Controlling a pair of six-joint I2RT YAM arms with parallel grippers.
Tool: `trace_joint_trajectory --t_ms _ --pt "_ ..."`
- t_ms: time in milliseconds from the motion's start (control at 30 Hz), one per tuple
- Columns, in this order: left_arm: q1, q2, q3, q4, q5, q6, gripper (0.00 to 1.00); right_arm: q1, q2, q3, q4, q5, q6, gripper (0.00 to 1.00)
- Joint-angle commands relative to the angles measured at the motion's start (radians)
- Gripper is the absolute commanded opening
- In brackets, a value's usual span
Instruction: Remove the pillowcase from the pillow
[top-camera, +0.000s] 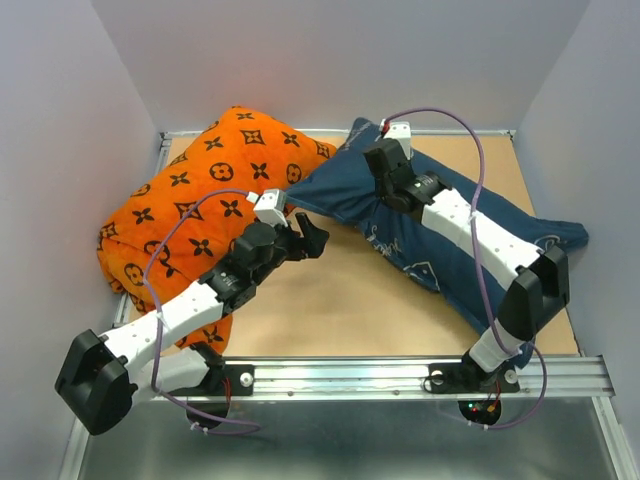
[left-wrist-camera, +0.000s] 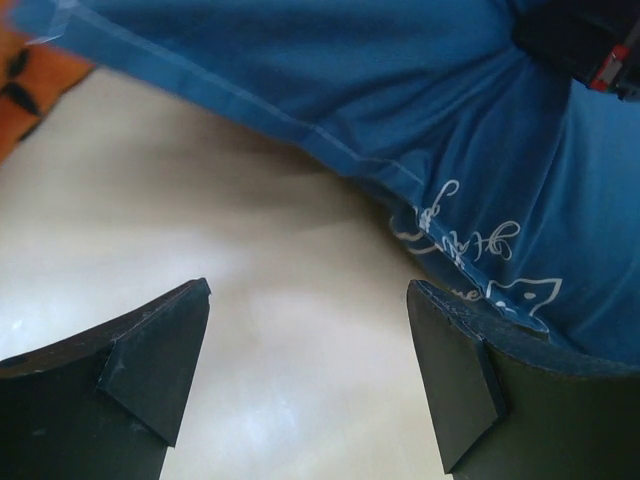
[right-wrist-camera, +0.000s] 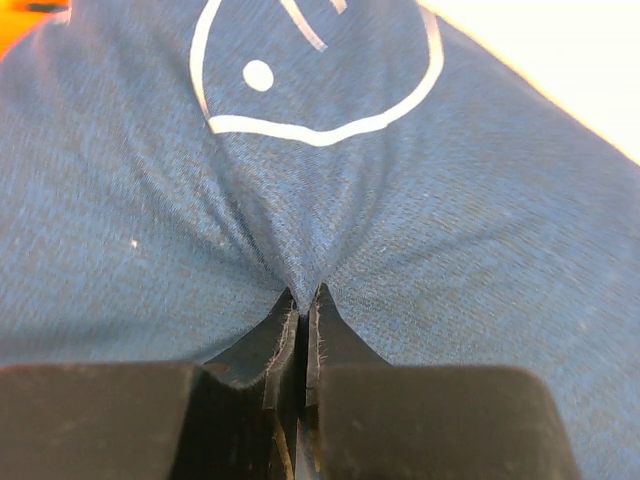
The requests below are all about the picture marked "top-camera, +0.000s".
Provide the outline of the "blue pillowcase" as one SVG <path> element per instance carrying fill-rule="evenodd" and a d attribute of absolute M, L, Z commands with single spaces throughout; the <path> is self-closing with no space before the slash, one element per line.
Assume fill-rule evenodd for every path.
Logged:
<path fill-rule="evenodd" d="M 507 283 L 489 271 L 480 285 L 471 247 L 470 208 L 465 206 L 456 222 L 438 218 L 422 226 L 410 216 L 394 211 L 374 192 L 374 178 L 363 156 L 378 137 L 378 128 L 365 118 L 354 121 L 338 152 L 305 180 L 287 190 L 288 200 L 299 208 L 356 227 L 367 241 L 395 267 L 422 287 L 441 293 L 446 301 L 478 332 L 489 326 L 487 314 L 497 312 Z M 558 246 L 566 253 L 588 244 L 583 225 L 530 216 L 504 197 L 485 189 L 479 197 L 476 218 L 478 239 L 512 234 L 526 242 L 525 251 L 512 254 L 523 266 L 530 265 L 534 250 Z"/>

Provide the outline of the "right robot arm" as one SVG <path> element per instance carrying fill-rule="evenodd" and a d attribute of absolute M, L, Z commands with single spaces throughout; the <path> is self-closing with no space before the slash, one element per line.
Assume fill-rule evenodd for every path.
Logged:
<path fill-rule="evenodd" d="M 566 253 L 542 250 L 526 242 L 481 213 L 448 182 L 434 172 L 418 175 L 404 144 L 383 138 L 364 152 L 374 178 L 376 196 L 392 210 L 411 216 L 471 256 L 478 284 L 485 274 L 506 291 L 490 326 L 464 355 L 460 366 L 463 384 L 482 390 L 496 372 L 520 354 L 570 300 Z"/>

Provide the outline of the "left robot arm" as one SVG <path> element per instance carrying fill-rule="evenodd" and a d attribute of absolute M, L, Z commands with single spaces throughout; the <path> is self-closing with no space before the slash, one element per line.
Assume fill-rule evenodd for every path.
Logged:
<path fill-rule="evenodd" d="M 181 294 L 134 322 L 102 334 L 88 329 L 71 342 L 54 384 L 92 435 L 117 425 L 130 410 L 156 396 L 195 388 L 215 392 L 223 371 L 212 347 L 201 342 L 160 359 L 162 350 L 210 322 L 235 312 L 286 261 L 320 257 L 330 234 L 304 213 L 288 222 L 254 222 L 216 265 Z"/>

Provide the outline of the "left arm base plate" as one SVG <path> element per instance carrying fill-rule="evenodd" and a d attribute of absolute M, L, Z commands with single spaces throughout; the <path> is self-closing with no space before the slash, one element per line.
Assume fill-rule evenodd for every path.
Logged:
<path fill-rule="evenodd" d="M 251 364 L 225 364 L 211 369 L 195 387 L 186 389 L 189 396 L 252 396 L 255 366 Z"/>

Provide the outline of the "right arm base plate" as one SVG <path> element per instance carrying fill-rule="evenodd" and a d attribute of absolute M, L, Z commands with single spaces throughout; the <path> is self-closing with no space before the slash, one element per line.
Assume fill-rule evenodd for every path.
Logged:
<path fill-rule="evenodd" d="M 424 391 L 436 395 L 517 393 L 518 379 L 509 381 L 502 368 L 494 373 L 461 362 L 433 363 L 422 381 Z"/>

